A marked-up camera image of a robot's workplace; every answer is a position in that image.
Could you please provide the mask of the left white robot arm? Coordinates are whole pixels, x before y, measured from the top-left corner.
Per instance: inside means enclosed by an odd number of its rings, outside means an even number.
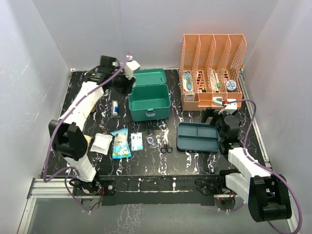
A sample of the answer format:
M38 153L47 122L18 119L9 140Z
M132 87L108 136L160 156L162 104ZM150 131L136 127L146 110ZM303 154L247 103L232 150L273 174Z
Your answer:
M124 63L114 57L101 56L99 65L85 74L81 89L70 107L48 125L49 149L63 156L75 174L71 181L85 193L94 195L102 189L99 175L87 155L89 140L83 134L85 122L107 89L130 94L136 83L134 74L139 69L140 64L130 55Z

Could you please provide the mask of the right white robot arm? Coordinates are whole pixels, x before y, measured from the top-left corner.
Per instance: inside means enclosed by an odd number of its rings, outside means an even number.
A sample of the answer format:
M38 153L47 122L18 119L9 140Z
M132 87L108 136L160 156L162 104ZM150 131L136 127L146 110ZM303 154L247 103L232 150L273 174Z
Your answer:
M254 221L289 219L292 209L289 190L283 175L273 175L242 147L238 139L240 120L235 114L224 110L207 108L202 111L201 122L211 117L210 125L216 127L220 136L219 149L222 155L236 167L234 171L221 173L217 187L222 193L231 190L247 203Z

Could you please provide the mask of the small white blue bottle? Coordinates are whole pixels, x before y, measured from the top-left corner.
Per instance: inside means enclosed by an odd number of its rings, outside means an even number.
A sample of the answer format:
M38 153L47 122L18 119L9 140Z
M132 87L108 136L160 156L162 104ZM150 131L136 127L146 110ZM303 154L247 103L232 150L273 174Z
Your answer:
M112 101L112 116L118 116L118 102L116 100Z

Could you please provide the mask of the blue cotton swab bag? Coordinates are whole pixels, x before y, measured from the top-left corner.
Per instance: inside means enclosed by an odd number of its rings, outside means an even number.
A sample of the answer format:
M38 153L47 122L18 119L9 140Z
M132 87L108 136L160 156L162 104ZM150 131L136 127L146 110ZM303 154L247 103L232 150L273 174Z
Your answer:
M132 156L128 143L128 129L111 132L114 137L112 159L130 158Z

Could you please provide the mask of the green medicine kit box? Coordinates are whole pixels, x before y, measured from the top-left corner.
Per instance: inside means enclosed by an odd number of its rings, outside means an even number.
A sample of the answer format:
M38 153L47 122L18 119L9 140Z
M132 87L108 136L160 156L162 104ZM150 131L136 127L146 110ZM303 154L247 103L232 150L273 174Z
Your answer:
M163 69L144 69L134 74L136 86L129 95L133 121L150 121L169 117L171 100Z

